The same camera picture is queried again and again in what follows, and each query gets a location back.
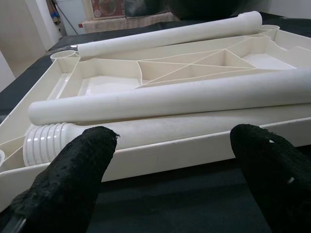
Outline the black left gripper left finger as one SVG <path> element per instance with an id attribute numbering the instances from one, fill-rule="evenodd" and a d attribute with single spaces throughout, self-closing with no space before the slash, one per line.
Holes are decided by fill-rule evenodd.
<path id="1" fill-rule="evenodd" d="M 86 233 L 118 137 L 98 126 L 69 142 L 11 202 L 9 233 Z"/>

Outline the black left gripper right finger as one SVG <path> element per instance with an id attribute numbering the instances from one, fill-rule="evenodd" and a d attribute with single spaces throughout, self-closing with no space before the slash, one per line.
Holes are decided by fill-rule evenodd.
<path id="1" fill-rule="evenodd" d="M 285 138 L 239 124 L 231 148 L 273 233 L 311 233 L 311 159 Z"/>

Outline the white plastic table leg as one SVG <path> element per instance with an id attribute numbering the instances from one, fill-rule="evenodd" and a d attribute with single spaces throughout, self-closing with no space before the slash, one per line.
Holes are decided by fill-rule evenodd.
<path id="1" fill-rule="evenodd" d="M 193 41 L 255 34 L 258 33 L 261 26 L 261 14 L 252 11 L 217 21 L 79 44 L 77 49 L 81 57 L 93 57 Z"/>
<path id="2" fill-rule="evenodd" d="M 231 130 L 238 124 L 266 125 L 311 117 L 311 103 L 163 116 L 103 124 L 120 136 L 117 149 L 128 149 Z M 26 166 L 51 162 L 74 138 L 91 125 L 44 125 L 25 137 Z"/>
<path id="3" fill-rule="evenodd" d="M 311 68 L 36 101 L 34 125 L 153 117 L 311 103 Z"/>

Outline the black tablecloth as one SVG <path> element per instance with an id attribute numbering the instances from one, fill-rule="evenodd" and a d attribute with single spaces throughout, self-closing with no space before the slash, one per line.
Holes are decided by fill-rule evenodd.
<path id="1" fill-rule="evenodd" d="M 293 69 L 274 46 L 307 50 L 311 59 L 311 19 L 264 15 L 280 27 L 258 37 L 244 36 L 190 46 L 156 49 L 124 60 L 43 56 L 5 91 L 26 92 L 39 81 L 52 81 L 50 99 L 64 94 L 89 96 L 140 86 L 160 86 Z M 147 145 L 116 153 L 104 175 L 89 233 L 269 233 L 230 147 L 191 148 L 185 141 Z"/>

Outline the white plastic table top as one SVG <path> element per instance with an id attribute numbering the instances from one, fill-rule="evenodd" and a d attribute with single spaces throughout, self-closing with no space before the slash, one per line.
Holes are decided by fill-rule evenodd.
<path id="1" fill-rule="evenodd" d="M 119 135 L 103 181 L 233 158 L 249 123 L 311 144 L 311 38 L 256 34 L 56 58 L 0 124 L 0 212 L 84 130 Z"/>

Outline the blue cleaning tool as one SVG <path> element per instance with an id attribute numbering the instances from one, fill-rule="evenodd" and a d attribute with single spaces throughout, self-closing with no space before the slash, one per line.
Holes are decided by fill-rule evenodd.
<path id="1" fill-rule="evenodd" d="M 55 25 L 59 25 L 61 23 L 60 15 L 57 11 L 52 11 L 50 15 Z"/>

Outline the beige woven bench cover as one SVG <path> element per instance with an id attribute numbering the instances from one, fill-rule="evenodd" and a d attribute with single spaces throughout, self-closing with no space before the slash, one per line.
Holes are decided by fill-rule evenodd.
<path id="1" fill-rule="evenodd" d="M 146 27 L 160 22 L 179 21 L 171 12 L 145 16 L 145 17 L 120 17 L 98 20 L 86 20 L 82 23 L 85 33 L 107 32 L 115 30 Z"/>

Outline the red picture box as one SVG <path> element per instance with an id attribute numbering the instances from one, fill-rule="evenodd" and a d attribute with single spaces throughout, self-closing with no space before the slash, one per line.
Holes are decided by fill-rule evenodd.
<path id="1" fill-rule="evenodd" d="M 124 0 L 90 0 L 94 19 L 125 17 Z"/>

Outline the black round bowl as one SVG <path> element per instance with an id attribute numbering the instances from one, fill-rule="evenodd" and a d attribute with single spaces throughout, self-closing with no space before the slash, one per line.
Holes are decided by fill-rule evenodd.
<path id="1" fill-rule="evenodd" d="M 219 20 L 229 18 L 251 0 L 164 0 L 180 20 Z"/>

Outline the black bag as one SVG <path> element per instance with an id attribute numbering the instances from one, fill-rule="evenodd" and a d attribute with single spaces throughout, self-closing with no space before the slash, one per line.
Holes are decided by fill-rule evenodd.
<path id="1" fill-rule="evenodd" d="M 152 16 L 168 12 L 165 0 L 124 0 L 127 18 Z"/>

